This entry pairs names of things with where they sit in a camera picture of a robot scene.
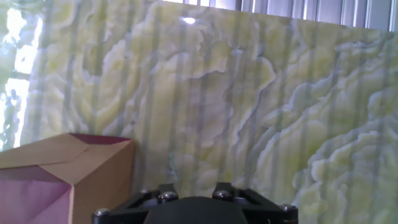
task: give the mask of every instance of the pink paper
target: pink paper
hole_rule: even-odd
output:
[[[68,224],[72,187],[36,180],[0,180],[0,224]]]

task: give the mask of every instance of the cardboard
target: cardboard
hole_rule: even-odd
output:
[[[129,198],[134,141],[62,134],[0,153],[0,224],[89,224]]]

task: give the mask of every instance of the black plastic part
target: black plastic part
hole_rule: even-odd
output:
[[[228,197],[214,197],[216,192]],[[177,199],[159,200],[173,192]],[[213,198],[178,199],[173,184],[162,184],[157,190],[136,194],[107,215],[93,215],[92,224],[298,224],[299,211],[288,210],[251,189],[236,189],[230,183],[217,183]]]

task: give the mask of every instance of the black mount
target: black mount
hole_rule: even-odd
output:
[[[276,205],[251,189],[217,183],[212,198],[178,199],[174,184],[142,191],[114,210],[102,208],[92,224],[298,224],[295,206]]]

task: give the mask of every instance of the box flap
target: box flap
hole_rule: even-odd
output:
[[[75,185],[73,224],[90,223],[96,209],[114,209],[130,197],[133,152],[131,141]]]
[[[0,169],[70,162],[89,146],[70,134],[61,134],[0,152]]]
[[[125,147],[134,147],[134,141],[123,141],[112,145],[91,145],[70,162],[40,167],[66,183],[75,185]]]

